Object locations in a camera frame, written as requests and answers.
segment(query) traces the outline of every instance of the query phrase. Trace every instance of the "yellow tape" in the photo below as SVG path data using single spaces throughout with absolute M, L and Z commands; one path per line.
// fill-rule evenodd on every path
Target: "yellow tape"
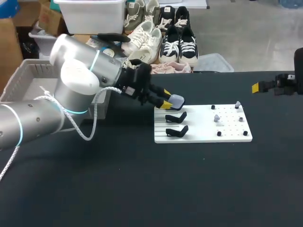
M 166 89 L 164 89 L 164 92 L 165 92 L 166 94 L 168 94 L 168 95 L 171 95 L 171 93 L 168 92 Z
M 162 106 L 160 107 L 160 109 L 170 109 L 171 106 L 172 106 L 171 103 L 169 103 L 169 102 L 167 102 L 167 101 L 164 100 Z
M 254 84 L 251 88 L 252 88 L 252 93 L 259 92 L 259 83 Z

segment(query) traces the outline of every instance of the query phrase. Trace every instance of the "black tabletop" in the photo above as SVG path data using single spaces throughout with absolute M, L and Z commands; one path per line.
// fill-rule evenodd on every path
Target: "black tabletop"
M 240 101 L 250 143 L 156 144 L 153 107 L 112 95 L 93 141 L 70 132 L 21 147 L 0 182 L 0 226 L 302 226 L 303 96 L 251 93 L 276 74 L 153 76 L 187 105 Z

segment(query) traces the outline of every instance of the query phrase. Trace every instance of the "pink shoe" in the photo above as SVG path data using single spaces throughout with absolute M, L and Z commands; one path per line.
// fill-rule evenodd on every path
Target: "pink shoe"
M 169 74 L 169 73 L 191 73 L 188 63 L 180 64 L 177 62 L 168 62 L 162 64 L 152 64 L 151 74 Z

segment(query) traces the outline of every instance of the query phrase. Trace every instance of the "gray plastic basket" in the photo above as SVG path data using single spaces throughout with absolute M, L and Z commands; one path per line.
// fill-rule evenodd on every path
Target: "gray plastic basket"
M 24 60 L 20 67 L 9 79 L 0 97 L 0 103 L 32 100 L 43 96 L 40 88 L 53 93 L 59 74 L 55 72 L 49 61 L 39 59 Z M 103 92 L 98 99 L 98 119 L 105 119 L 110 91 Z M 94 114 L 93 104 L 90 106 L 86 119 L 92 119 Z

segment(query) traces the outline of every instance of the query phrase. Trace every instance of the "black and white sneaker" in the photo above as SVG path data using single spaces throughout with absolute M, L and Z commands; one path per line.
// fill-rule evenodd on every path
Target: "black and white sneaker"
M 179 35 L 177 28 L 172 25 L 167 29 L 162 40 L 161 50 L 159 52 L 160 63 L 178 62 L 179 57 Z
M 179 63 L 188 63 L 194 67 L 198 62 L 198 48 L 196 37 L 190 27 L 185 27 L 180 36 L 180 58 Z
M 176 12 L 175 26 L 180 32 L 182 32 L 183 28 L 185 28 L 186 26 L 190 27 L 189 11 L 185 6 L 181 6 L 178 8 Z
M 165 35 L 169 26 L 175 23 L 175 8 L 172 6 L 162 7 L 160 9 L 159 25 L 157 28 L 161 30 L 162 35 Z

